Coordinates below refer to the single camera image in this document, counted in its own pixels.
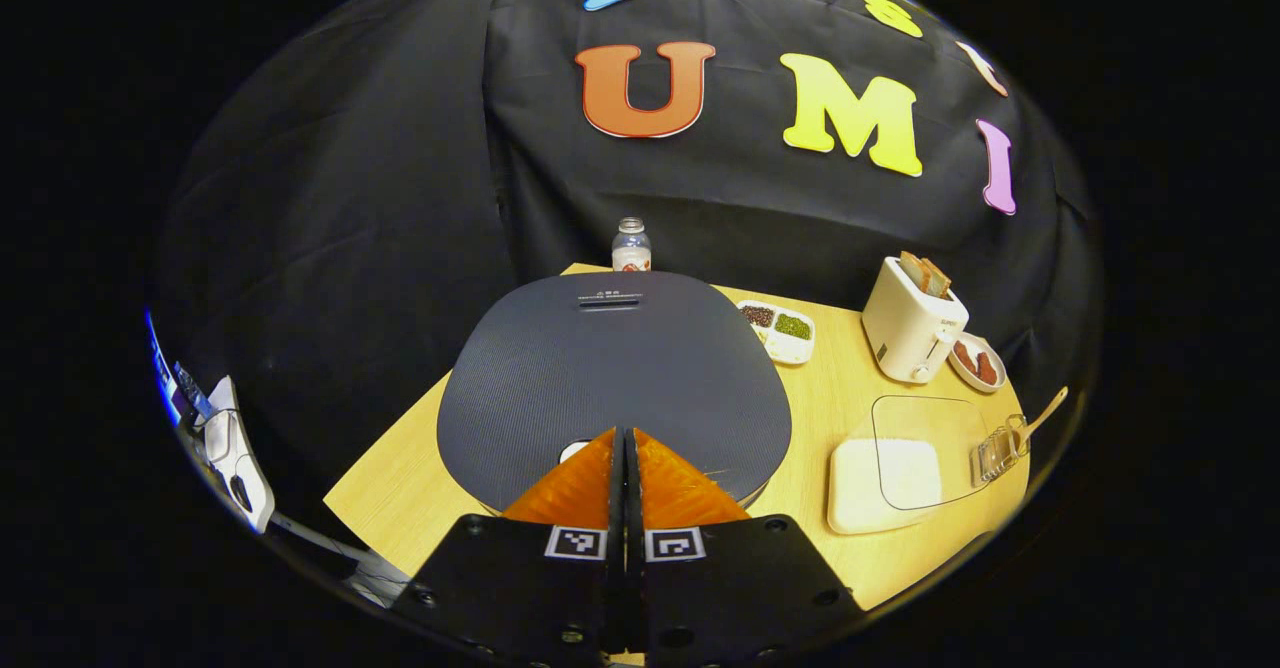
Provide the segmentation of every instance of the white divided dish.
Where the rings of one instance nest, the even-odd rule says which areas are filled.
[[[878,458],[877,450],[886,453],[884,459]],[[900,503],[922,508],[893,508],[884,491]],[[924,521],[940,503],[938,454],[928,443],[850,439],[831,453],[827,523],[837,534],[876,534],[911,526]]]
[[[787,366],[799,366],[800,363],[809,362],[809,358],[813,357],[814,340],[818,339],[818,329],[813,325],[809,316],[790,311],[790,308],[777,307],[777,305],[764,303],[759,299],[741,299],[737,303],[739,311],[746,307],[768,308],[769,311],[773,311],[773,320],[769,321],[768,328],[758,326],[755,322],[749,321],[751,330],[755,331],[760,343],[764,344],[764,352],[769,354],[769,358],[777,363],[786,363]],[[804,322],[804,325],[809,326],[809,340],[803,339],[803,337],[787,335],[782,331],[774,330],[773,326],[777,325],[778,316],[781,314],[795,317],[796,320]]]
[[[974,390],[979,390],[982,393],[996,393],[1000,390],[1007,380],[1005,375],[1005,362],[1001,361],[1000,354],[991,348],[991,344],[987,343],[987,340],[983,340],[973,334],[966,334],[965,331],[961,331],[961,334],[956,337],[956,346],[960,346],[961,343],[965,346],[965,351],[969,352],[969,358],[973,361],[974,366],[978,365],[978,354],[987,353],[987,358],[991,361],[991,367],[996,369],[996,384],[984,384],[978,376],[969,372],[969,369],[965,369],[964,363],[960,362],[955,346],[951,346],[951,353],[947,354],[947,362],[951,363],[952,369],[956,369],[956,372],[960,372],[960,379],[969,384],[969,386],[973,386]]]

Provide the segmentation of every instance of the dark gray cutting board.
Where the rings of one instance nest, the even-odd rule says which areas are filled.
[[[677,273],[553,276],[503,296],[453,367],[438,443],[449,475],[503,511],[568,444],[613,426],[657,436],[740,502],[791,443],[786,390],[755,331],[724,294]]]

